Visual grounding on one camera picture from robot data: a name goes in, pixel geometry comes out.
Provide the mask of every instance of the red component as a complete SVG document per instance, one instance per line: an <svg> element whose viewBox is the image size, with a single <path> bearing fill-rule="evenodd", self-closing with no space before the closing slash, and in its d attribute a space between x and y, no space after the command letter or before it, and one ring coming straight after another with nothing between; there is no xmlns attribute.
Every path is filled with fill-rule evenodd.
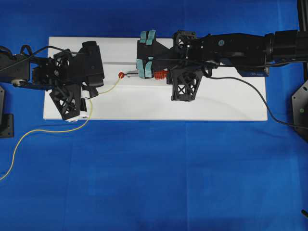
<svg viewBox="0 0 308 231"><path fill-rule="evenodd" d="M155 79L165 79L167 78L168 71L155 71L154 78Z"/></svg>
<svg viewBox="0 0 308 231"><path fill-rule="evenodd" d="M119 73L119 78L124 78L125 74L123 72Z"/></svg>

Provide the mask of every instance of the blue cloth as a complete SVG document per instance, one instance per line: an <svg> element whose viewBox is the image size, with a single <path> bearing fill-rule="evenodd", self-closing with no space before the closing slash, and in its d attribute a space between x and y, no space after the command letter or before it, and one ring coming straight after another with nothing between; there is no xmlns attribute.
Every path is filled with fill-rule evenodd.
<svg viewBox="0 0 308 231"><path fill-rule="evenodd" d="M294 0L2 0L0 22L0 44L13 53L44 47L49 36L298 29ZM279 119L292 120L290 96L302 83L300 64L270 69L267 99ZM4 173L26 131L77 124L44 121L43 92L1 85L15 116L15 138L0 140ZM0 182L0 230L306 230L307 154L304 140L271 119L91 121L70 134L36 133Z"/></svg>

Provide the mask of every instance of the screw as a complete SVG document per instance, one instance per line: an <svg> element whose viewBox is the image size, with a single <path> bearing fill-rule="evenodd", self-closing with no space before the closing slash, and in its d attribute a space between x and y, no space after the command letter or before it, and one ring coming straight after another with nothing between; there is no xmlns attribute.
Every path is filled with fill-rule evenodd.
<svg viewBox="0 0 308 231"><path fill-rule="evenodd" d="M224 40L220 40L220 41L218 42L218 45L219 45L219 46L225 45L225 41L224 41Z"/></svg>

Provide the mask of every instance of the cable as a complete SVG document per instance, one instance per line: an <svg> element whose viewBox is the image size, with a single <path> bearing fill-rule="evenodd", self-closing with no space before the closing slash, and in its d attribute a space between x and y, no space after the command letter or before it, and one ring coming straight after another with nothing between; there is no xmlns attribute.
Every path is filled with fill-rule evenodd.
<svg viewBox="0 0 308 231"><path fill-rule="evenodd" d="M242 79L240 79L240 78L235 78L235 77L220 77L220 78L206 77L206 78L210 78L210 79L235 79L235 80L238 80L238 81L240 81L240 82L242 82L242 83L245 83L245 84L247 84L248 86L252 87L252 88L258 93L258 95L261 97L263 103L265 104L265 106L266 106L266 108L267 108L267 110L268 110L270 116L272 117L272 119L273 119L275 122L280 123L280 124L283 124L283 125L286 125L286 126L290 126L290 127L293 127L293 128L308 129L308 127L297 126L297 125L294 125L294 124L289 124L289 123L283 122L283 121L281 121L281 120L278 120L278 119L274 116L274 114L272 113L272 111L270 110L269 105L268 105L268 103L266 102L266 100L264 99L263 95L259 92L259 90L258 90L254 85L252 85L252 84L250 84L250 83L248 83L248 82L246 82L246 81L244 81L244 80L242 80Z"/></svg>
<svg viewBox="0 0 308 231"><path fill-rule="evenodd" d="M31 131L25 133L25 134L20 138L20 140L18 141L17 145L15 146L15 149L14 149L14 152L13 152L13 156L12 156L12 162L11 162L11 165L10 165L9 170L8 170L2 177L0 177L0 181L2 181L3 179L5 179L5 178L9 175L9 173L11 172L11 170L13 169L17 148L19 147L21 141L22 141L27 135L29 135L30 133L36 132L36 131L42 131L42 132L47 132L47 133L65 133L65 132L76 131L76 130L79 130L79 129L83 128L83 127L89 122L89 120L90 120L91 117L92 117L93 104L92 104L92 101L91 101L91 100L89 100L89 102L90 102L90 104L91 104L90 115L89 115L89 117L87 118L86 122L85 122L84 124L82 124L81 126L77 127L77 128L70 129L70 130L64 130L64 131L50 131L50 130L43 130L43 129L35 129L35 130L31 130Z"/></svg>
<svg viewBox="0 0 308 231"><path fill-rule="evenodd" d="M6 69L8 69L8 68L11 68L12 66L15 66L15 65L18 65L18 64L20 64L20 63L22 63L22 62L24 62L24 61L27 61L27 60L31 59L32 57L34 57L36 54L42 52L43 50L45 50L45 49L47 49L47 48L56 49L56 50L63 51L63 52L65 52L65 53L69 53L69 54L87 54L87 53L85 53L85 52L66 51L66 50L61 49L61 48L58 48L58 47L46 46L46 47L43 47L43 48L37 50L37 51L34 52L32 55L30 55L30 56L28 56L28 57L26 57L26 58L24 58L24 59L22 59L22 60L20 60L20 61L18 61L18 62L16 62L16 63L13 63L13 64L11 64L11 65L8 65L8 66L6 66L6 67L4 67L4 68L1 68L0 71L4 71L4 70L6 70Z"/></svg>
<svg viewBox="0 0 308 231"><path fill-rule="evenodd" d="M105 93L110 92L113 88L115 88L115 87L117 86L117 84L120 82L121 79L122 79L122 78L119 77L119 79L115 82L115 84L114 84L109 90L103 91L103 92L99 92L99 94L105 94Z"/></svg>

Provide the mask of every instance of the yellow cable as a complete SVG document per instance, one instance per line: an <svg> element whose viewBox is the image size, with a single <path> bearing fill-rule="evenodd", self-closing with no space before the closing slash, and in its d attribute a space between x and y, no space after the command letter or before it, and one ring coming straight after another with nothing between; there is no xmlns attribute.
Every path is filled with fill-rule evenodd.
<svg viewBox="0 0 308 231"><path fill-rule="evenodd" d="M105 93L110 92L113 88L116 87L116 85L120 82L120 80L121 80L121 78L119 78L119 79L115 82L115 84L114 84L109 90L103 91L103 92L99 92L99 94L105 94Z"/></svg>
<svg viewBox="0 0 308 231"><path fill-rule="evenodd" d="M43 129L35 129L35 130L29 131L29 132L27 132L26 134L24 134L24 135L20 138L19 142L17 143L17 145L16 145L16 147L15 147L15 149L14 149L13 157L12 157L12 162L11 162L11 166L10 166L9 170L5 173L4 176L2 176L2 177L0 178L0 181L3 180L4 178L6 178L6 177L9 175L9 173L11 172L11 170L13 169L17 148L18 148L18 146L20 145L21 141L22 141L27 135L29 135L30 133L36 132L36 131L42 131L42 132L47 132L47 133L65 133L65 132L76 131L76 130L79 130L79 129L83 128L83 127L88 123L88 121L91 119L91 117L92 117L93 104L92 104L92 101L91 101L91 100L89 100L89 102L90 102L90 104L91 104L90 115L89 115L88 119L86 120L86 122L85 122L83 125L79 126L78 128L74 128L74 129L70 129L70 130L64 130L64 131L50 131L50 130L43 130Z"/></svg>

